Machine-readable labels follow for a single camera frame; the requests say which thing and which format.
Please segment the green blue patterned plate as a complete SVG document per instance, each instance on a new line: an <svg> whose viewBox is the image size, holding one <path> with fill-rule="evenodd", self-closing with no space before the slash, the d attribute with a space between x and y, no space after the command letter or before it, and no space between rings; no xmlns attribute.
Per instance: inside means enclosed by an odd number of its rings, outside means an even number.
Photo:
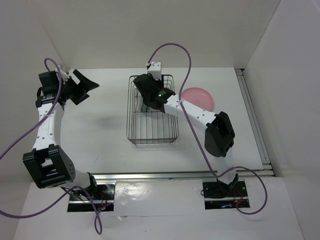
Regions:
<svg viewBox="0 0 320 240"><path fill-rule="evenodd" d="M141 106L140 111L141 111L142 113L149 113L149 112L152 111L152 108L149 107L149 106L147 106L145 103L142 103L142 106Z"/></svg>

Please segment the aluminium rail front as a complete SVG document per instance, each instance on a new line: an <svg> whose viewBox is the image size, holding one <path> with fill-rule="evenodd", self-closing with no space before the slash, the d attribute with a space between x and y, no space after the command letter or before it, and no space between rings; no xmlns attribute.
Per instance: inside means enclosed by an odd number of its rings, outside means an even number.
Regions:
<svg viewBox="0 0 320 240"><path fill-rule="evenodd" d="M162 180L216 180L211 172L158 172L158 173L112 173L112 174L93 174L99 183L111 181L162 181Z"/></svg>

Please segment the clear glass plate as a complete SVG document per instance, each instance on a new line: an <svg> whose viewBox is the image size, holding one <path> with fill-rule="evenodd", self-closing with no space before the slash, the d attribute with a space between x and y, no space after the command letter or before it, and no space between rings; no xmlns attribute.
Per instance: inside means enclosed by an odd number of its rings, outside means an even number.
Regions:
<svg viewBox="0 0 320 240"><path fill-rule="evenodd" d="M143 99L139 96L136 97L135 102L134 102L134 110L135 112L141 112L143 107Z"/></svg>

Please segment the aluminium rail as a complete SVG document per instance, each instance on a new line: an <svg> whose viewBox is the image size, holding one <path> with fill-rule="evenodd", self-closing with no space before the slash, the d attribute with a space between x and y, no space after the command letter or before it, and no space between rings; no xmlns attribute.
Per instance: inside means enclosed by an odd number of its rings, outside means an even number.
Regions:
<svg viewBox="0 0 320 240"><path fill-rule="evenodd" d="M265 172L265 173L262 173L262 176L275 176L275 173L274 173L274 170L272 167L272 163L270 161L269 154L268 154L268 151L267 151L267 148L265 145L265 141L262 136L261 128L258 123L257 115L256 115L254 105L252 102L252 98L250 96L249 89L248 89L248 86L247 86L247 83L246 83L246 80L244 77L244 69L235 68L234 70L235 70L235 75L238 80L240 91L241 91L241 94L242 94L242 97L244 100L244 104L245 104L245 107L247 110L247 114L249 117L251 128L253 130L253 135L255 138L255 142L257 144L257 149L259 152L261 163L263 166L263 169L259 170L259 172L262 172L262 171Z"/></svg>
<svg viewBox="0 0 320 240"><path fill-rule="evenodd" d="M162 180L216 180L211 172L158 172L158 173L112 173L112 174L93 174L99 183L111 181L162 181Z"/></svg>

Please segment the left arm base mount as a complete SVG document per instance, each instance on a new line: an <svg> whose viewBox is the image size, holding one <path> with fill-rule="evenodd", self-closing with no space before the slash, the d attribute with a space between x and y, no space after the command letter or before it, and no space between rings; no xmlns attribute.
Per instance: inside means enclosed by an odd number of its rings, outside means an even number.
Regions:
<svg viewBox="0 0 320 240"><path fill-rule="evenodd" d="M88 191L98 212L104 213L114 211L115 190L116 183L107 182L98 184L95 191ZM94 212L94 207L83 190L73 190L69 194L67 212Z"/></svg>

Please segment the pink plastic plate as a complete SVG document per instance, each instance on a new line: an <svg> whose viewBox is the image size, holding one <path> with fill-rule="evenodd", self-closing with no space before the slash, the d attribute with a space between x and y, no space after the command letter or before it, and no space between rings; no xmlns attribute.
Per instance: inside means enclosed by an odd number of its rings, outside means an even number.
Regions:
<svg viewBox="0 0 320 240"><path fill-rule="evenodd" d="M206 111L212 111L215 106L212 95L203 88L190 87L182 91L181 98Z"/></svg>

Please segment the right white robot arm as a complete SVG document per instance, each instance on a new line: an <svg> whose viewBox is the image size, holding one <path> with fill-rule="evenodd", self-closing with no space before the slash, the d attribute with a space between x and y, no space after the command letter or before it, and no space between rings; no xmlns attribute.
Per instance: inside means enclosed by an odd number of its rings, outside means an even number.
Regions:
<svg viewBox="0 0 320 240"><path fill-rule="evenodd" d="M214 157L217 164L218 190L223 196L230 196L236 189L239 176L232 156L235 131L227 113L206 111L168 88L161 88L150 74L142 74L133 80L143 103L153 110L187 120L191 130L204 132L202 152Z"/></svg>

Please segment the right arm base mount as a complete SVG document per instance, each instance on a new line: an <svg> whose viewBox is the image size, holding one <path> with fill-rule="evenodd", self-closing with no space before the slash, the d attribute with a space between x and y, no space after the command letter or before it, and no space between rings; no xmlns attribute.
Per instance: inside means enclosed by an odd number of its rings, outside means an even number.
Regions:
<svg viewBox="0 0 320 240"><path fill-rule="evenodd" d="M239 181L231 191L222 191L216 181L203 182L200 194L205 210L249 208L250 201L244 181Z"/></svg>

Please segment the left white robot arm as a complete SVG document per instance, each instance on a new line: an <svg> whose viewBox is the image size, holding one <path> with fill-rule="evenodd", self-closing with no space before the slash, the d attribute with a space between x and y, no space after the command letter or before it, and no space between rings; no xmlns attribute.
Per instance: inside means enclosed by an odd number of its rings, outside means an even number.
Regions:
<svg viewBox="0 0 320 240"><path fill-rule="evenodd" d="M97 197L99 187L93 175L80 172L61 148L61 123L65 113L65 104L71 100L75 105L89 98L88 92L99 87L75 69L78 78L76 83L72 77L62 72L62 83L55 71L40 73L42 86L36 94L35 106L39 114L40 126L35 143L30 152L23 155L22 161L36 186L44 188L81 187L76 194L86 199Z"/></svg>

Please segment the aluminium rail right side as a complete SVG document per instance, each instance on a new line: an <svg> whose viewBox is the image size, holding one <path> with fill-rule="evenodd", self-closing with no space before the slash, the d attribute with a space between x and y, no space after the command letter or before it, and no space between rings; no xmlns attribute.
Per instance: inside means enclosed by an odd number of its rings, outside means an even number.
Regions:
<svg viewBox="0 0 320 240"><path fill-rule="evenodd" d="M247 110L247 114L249 117L251 128L253 130L253 135L255 138L255 142L257 144L257 149L259 152L261 163L263 166L263 169L259 170L259 172L262 172L262 171L265 172L265 173L262 173L262 176L275 176L275 173L274 173L274 170L272 167L272 163L270 161L269 154L268 154L268 151L267 151L267 148L265 145L265 141L262 136L261 128L258 123L257 115L256 115L254 105L252 102L252 98L250 96L249 89L248 89L248 86L247 86L247 83L246 83L246 80L244 77L244 69L235 68L234 70L235 70L235 75L238 80L240 91L241 91L241 94L242 94L242 97L244 100L244 104L245 104L245 107Z"/></svg>

